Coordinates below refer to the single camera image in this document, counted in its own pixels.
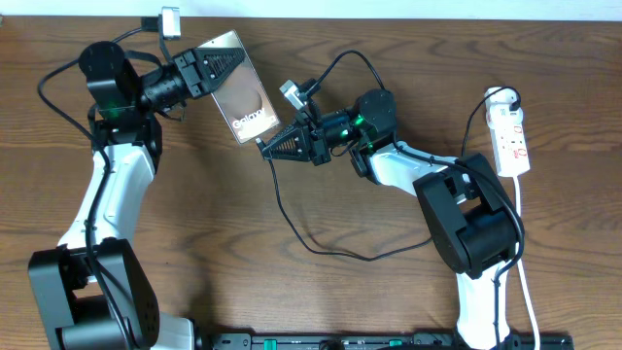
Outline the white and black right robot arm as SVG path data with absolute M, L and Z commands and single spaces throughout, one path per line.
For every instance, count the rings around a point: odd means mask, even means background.
M 525 230 L 487 159 L 437 157 L 398 140 L 397 104 L 384 88 L 325 115 L 312 99 L 315 87 L 288 81 L 280 90 L 296 114 L 276 136 L 258 143 L 262 157 L 321 165 L 342 146 L 360 177 L 414 195 L 434 247 L 457 276 L 457 345 L 507 346 L 505 278 L 522 258 Z

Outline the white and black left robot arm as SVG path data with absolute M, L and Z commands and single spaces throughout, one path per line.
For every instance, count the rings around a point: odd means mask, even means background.
M 175 105 L 214 93 L 246 59 L 240 48 L 192 48 L 139 75 L 126 51 L 102 41 L 78 65 L 94 98 L 82 132 L 93 171 L 73 224 L 35 252 L 28 277 L 53 349 L 205 349 L 194 321 L 163 313 L 133 250 L 145 193 L 162 153 L 160 120 Z

